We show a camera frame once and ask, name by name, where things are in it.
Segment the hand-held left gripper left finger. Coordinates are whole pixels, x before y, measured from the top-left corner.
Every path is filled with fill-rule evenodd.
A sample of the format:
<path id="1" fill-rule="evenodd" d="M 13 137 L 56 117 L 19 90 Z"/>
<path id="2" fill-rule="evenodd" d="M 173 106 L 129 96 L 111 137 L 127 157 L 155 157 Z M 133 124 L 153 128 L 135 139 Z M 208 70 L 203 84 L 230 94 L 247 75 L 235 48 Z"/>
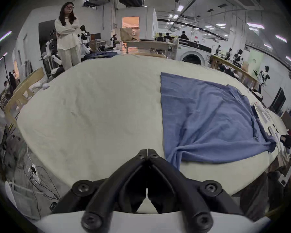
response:
<path id="1" fill-rule="evenodd" d="M 143 149 L 106 179 L 77 181 L 52 214 L 84 210 L 81 226 L 85 231 L 108 231 L 114 209 L 135 213 L 146 198 L 146 164 L 147 149 Z"/>

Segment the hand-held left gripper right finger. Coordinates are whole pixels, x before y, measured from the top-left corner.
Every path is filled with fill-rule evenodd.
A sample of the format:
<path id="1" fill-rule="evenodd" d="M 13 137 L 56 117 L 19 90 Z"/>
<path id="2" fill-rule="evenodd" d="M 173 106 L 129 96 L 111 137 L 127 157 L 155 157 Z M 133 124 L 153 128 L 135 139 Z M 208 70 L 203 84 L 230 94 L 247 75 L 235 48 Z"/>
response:
<path id="1" fill-rule="evenodd" d="M 180 211 L 186 231 L 210 231 L 211 212 L 244 215 L 217 181 L 188 179 L 153 149 L 147 150 L 147 163 L 149 200 L 159 214 Z"/>

